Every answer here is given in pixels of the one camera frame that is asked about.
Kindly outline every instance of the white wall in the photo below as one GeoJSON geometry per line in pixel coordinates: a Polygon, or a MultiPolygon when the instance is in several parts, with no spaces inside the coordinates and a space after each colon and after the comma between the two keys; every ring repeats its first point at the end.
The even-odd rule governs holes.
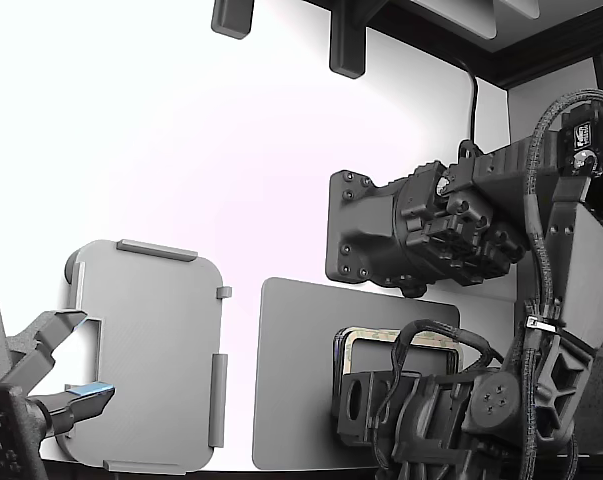
{"type": "MultiPolygon", "coordinates": [[[[352,81],[328,69],[328,12],[257,0],[252,33],[236,41],[211,31],[212,6],[0,2],[0,299],[8,334],[64,307],[66,259],[100,238],[211,259],[234,297],[221,340],[226,447],[207,468],[251,470],[262,282],[327,284],[329,176],[348,168],[382,184],[455,161],[470,84],[376,32],[367,73],[352,81]]],[[[485,83],[477,130],[484,150],[508,143],[506,93],[485,83]]],[[[463,326],[507,345],[513,279],[431,298],[457,303],[463,326]],[[477,309],[470,292],[496,298],[494,308],[477,309]]],[[[35,393],[92,380],[86,335],[57,350],[35,393]]],[[[43,451],[61,458],[49,441],[43,451]]]]}
{"type": "MultiPolygon", "coordinates": [[[[598,88],[591,58],[511,89],[508,104],[512,141],[532,135],[543,113],[561,95],[583,88],[598,88]]],[[[554,121],[551,129],[561,129],[561,117],[554,121]]]]}

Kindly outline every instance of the gray plastic panel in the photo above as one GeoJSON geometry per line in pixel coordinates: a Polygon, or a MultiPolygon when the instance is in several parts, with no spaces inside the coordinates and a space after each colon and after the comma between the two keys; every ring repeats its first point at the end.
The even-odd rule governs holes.
{"type": "MultiPolygon", "coordinates": [[[[375,465],[331,428],[332,340],[350,326],[400,329],[432,318],[459,326],[451,305],[271,278],[263,285],[252,459],[260,470],[329,470],[375,465]]],[[[389,370],[390,344],[355,342],[353,372],[389,370]]],[[[446,355],[414,349],[407,370],[445,373],[446,355]]]]}
{"type": "Polygon", "coordinates": [[[66,276],[70,305],[99,321],[96,380],[116,394],[103,415],[57,437],[61,448],[116,472],[204,467],[223,445],[217,268],[195,252],[99,240],[70,257],[66,276]]]}

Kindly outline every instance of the braided cable sleeve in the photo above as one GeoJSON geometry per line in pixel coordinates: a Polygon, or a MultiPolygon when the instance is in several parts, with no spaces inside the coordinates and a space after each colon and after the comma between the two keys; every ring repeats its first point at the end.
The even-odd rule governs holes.
{"type": "Polygon", "coordinates": [[[523,352],[523,455],[519,480],[531,480],[537,458],[537,412],[534,407],[534,367],[536,350],[526,348],[523,352]]]}
{"type": "Polygon", "coordinates": [[[579,466],[579,447],[576,435],[573,433],[568,442],[568,468],[563,476],[564,480],[573,480],[579,466]]]}

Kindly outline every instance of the sticker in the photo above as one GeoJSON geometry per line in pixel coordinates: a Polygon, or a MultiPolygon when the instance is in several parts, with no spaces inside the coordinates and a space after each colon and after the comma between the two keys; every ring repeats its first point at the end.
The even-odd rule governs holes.
{"type": "Polygon", "coordinates": [[[592,144],[592,127],[590,122],[579,125],[574,129],[574,149],[580,150],[592,144]]]}

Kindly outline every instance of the black robotic arm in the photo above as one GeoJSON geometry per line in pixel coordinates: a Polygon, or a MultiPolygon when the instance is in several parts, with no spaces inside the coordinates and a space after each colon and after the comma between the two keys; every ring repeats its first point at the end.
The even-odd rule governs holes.
{"type": "MultiPolygon", "coordinates": [[[[530,479],[537,452],[566,447],[566,475],[574,476],[574,415],[603,343],[603,92],[560,98],[530,138],[495,152],[465,141],[448,168],[433,162],[384,187],[354,172],[332,176],[332,280],[420,297],[439,280],[469,286],[503,276],[528,251],[535,278],[500,368],[403,372],[410,335],[402,334],[390,391],[364,383],[370,391],[362,397],[376,403],[358,432],[342,399],[337,432],[346,444],[353,432],[368,439],[357,445],[374,449],[380,476],[498,479],[502,460],[518,456],[521,478],[530,479]],[[563,115],[560,132],[548,131],[583,102],[563,115]]],[[[344,376],[340,391],[369,375],[344,376]]]]}

